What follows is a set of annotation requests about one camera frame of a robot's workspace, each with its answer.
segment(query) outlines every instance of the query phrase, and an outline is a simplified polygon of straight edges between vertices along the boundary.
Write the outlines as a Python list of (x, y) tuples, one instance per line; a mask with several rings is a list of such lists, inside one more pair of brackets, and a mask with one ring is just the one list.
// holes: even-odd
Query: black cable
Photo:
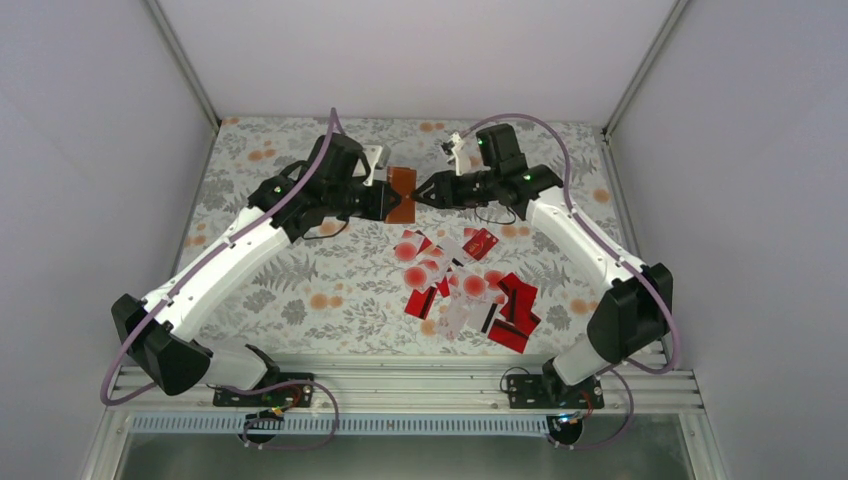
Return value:
[(333, 238), (336, 235), (342, 233), (342, 231), (344, 231), (344, 229), (347, 228), (349, 223), (350, 223), (350, 219), (345, 220), (345, 224), (342, 225), (342, 228), (336, 230), (336, 233), (332, 233), (330, 235), (323, 235), (323, 236), (320, 236), (320, 237), (306, 237), (306, 236), (304, 236), (304, 237), (301, 237), (301, 238), (303, 238), (304, 240), (323, 240), (325, 238)]
[(501, 392), (503, 392), (503, 393), (509, 393), (509, 390), (503, 388), (503, 381), (504, 381), (504, 379), (506, 379), (506, 374), (513, 371), (513, 370), (521, 370), (525, 374), (530, 375), (530, 372), (528, 372), (527, 369), (524, 368), (524, 367), (509, 367), (509, 368), (507, 368), (506, 371), (504, 372), (504, 374), (501, 375), (501, 381), (498, 382), (498, 388), (500, 388)]
[(480, 208), (480, 207), (474, 207), (474, 216), (479, 218), (480, 220), (486, 222), (486, 223), (494, 223), (495, 225), (512, 225), (518, 219), (518, 215), (516, 215), (515, 212), (513, 212), (511, 209), (507, 208), (506, 211), (512, 214), (512, 220), (510, 220), (508, 222), (496, 222), (494, 220), (490, 220), (488, 218), (481, 217), (480, 214), (477, 213), (478, 208)]

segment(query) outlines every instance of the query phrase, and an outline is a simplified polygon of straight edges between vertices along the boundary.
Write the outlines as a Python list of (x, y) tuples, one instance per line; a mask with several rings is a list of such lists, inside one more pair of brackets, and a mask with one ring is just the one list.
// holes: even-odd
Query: brown rectangular object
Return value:
[(401, 196), (402, 200), (400, 205), (389, 212), (386, 223), (415, 223), (415, 200), (410, 198), (410, 195), (415, 191), (416, 177), (415, 170), (411, 168), (389, 167), (389, 185)]

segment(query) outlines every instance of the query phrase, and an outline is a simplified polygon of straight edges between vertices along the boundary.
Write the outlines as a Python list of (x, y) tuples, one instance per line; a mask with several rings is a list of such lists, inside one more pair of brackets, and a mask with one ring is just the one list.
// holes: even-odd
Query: floral tablecloth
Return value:
[[(390, 165), (414, 168), (418, 183), (448, 169), (437, 144), (465, 121), (345, 119), (347, 134), (360, 143), (391, 148)], [(514, 124), (523, 152), (532, 166), (547, 163), (563, 168), (556, 143), (530, 122)], [(571, 153), (572, 196), (613, 238), (619, 223), (607, 185), (592, 128), (585, 124), (554, 123)], [(306, 159), (327, 128), (326, 119), (231, 117), (223, 121), (203, 179), (180, 268), (215, 240), (259, 183), (296, 160)], [(476, 149), (476, 145), (466, 148)], [(479, 151), (472, 164), (481, 165)], [(503, 207), (478, 210), (500, 222), (511, 215)], [(335, 232), (334, 219), (310, 232)], [(463, 240), (465, 227), (487, 227), (500, 243), (482, 262), (471, 266), (515, 272), (539, 288), (533, 311), (542, 323), (530, 337), (525, 353), (555, 354), (586, 330), (600, 292), (592, 290), (582, 272), (543, 234), (520, 220), (514, 225), (486, 224), (472, 211), (439, 211), (417, 206), (415, 229), (434, 241)], [(352, 219), (332, 239), (298, 240), (261, 266), (252, 278), (223, 300), (201, 332), (201, 339), (237, 338), (266, 352), (335, 354), (514, 354), (483, 334), (465, 329), (454, 341), (435, 331), (447, 309), (439, 299), (427, 320), (404, 313), (410, 289), (402, 278), (406, 264), (393, 256), (407, 225), (385, 225)]]

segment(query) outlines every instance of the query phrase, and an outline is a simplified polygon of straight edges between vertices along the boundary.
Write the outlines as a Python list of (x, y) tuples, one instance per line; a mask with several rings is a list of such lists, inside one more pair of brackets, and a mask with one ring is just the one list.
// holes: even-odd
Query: white wall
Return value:
[(160, 0), (217, 113), (604, 124), (674, 0)]
[(0, 477), (79, 475), (109, 308), (167, 277), (211, 138), (140, 1), (0, 7)]
[(695, 1), (613, 133), (733, 478), (848, 478), (846, 25)]

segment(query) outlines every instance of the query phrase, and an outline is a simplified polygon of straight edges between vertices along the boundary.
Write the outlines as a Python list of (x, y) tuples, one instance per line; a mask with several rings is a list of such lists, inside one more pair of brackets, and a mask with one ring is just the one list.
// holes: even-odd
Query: black mounting plate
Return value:
[[(280, 372), (275, 383), (288, 382), (289, 380), (315, 381), (315, 375), (311, 373)], [(297, 388), (300, 389), (300, 400), (298, 400), (297, 405), (293, 406), (308, 408), (312, 405), (312, 394), (314, 393), (312, 388), (307, 389), (309, 393), (303, 391), (303, 385), (298, 385)], [(263, 393), (262, 395), (239, 395), (223, 388), (216, 388), (212, 405), (216, 407), (279, 407), (288, 405), (293, 399), (293, 394), (293, 388), (283, 388), (273, 392)]]
[[(506, 389), (509, 396), (509, 408), (515, 410), (586, 410), (588, 407), (582, 395), (575, 395), (574, 399), (565, 402), (552, 399), (542, 384), (541, 375), (507, 375)], [(604, 407), (604, 394), (598, 379), (592, 377), (592, 387), (586, 393), (589, 395), (593, 409)]]

